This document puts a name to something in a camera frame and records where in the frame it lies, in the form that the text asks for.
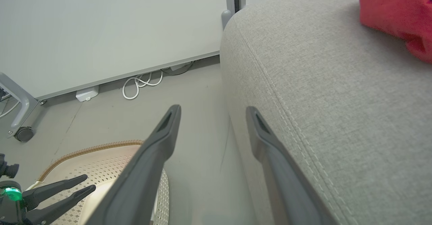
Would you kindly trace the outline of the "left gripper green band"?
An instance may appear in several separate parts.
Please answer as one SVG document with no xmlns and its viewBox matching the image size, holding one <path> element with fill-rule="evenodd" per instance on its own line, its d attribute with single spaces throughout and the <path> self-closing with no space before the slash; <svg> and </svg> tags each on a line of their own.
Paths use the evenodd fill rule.
<svg viewBox="0 0 432 225">
<path fill-rule="evenodd" d="M 36 209 L 38 205 L 50 197 L 73 188 L 88 179 L 81 175 L 72 179 L 64 179 L 52 184 L 25 191 L 12 180 L 0 182 L 0 224 L 1 225 L 49 225 L 82 199 L 96 190 L 96 185 L 90 185 L 71 196 L 43 209 Z"/>
</svg>

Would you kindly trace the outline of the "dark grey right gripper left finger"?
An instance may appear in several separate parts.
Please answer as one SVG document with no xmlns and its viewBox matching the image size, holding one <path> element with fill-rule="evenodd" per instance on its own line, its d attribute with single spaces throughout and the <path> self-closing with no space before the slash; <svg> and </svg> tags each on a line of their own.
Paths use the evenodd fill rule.
<svg viewBox="0 0 432 225">
<path fill-rule="evenodd" d="M 181 116 L 180 105 L 168 108 L 86 224 L 150 224 L 164 163 L 174 152 Z"/>
</svg>

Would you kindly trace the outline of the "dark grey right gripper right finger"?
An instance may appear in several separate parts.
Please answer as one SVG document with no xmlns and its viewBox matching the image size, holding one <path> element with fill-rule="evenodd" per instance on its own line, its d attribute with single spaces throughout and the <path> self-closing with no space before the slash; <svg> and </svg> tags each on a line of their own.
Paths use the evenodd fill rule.
<svg viewBox="0 0 432 225">
<path fill-rule="evenodd" d="M 254 157 L 261 163 L 276 225 L 336 225 L 337 221 L 254 106 L 246 108 Z"/>
</svg>

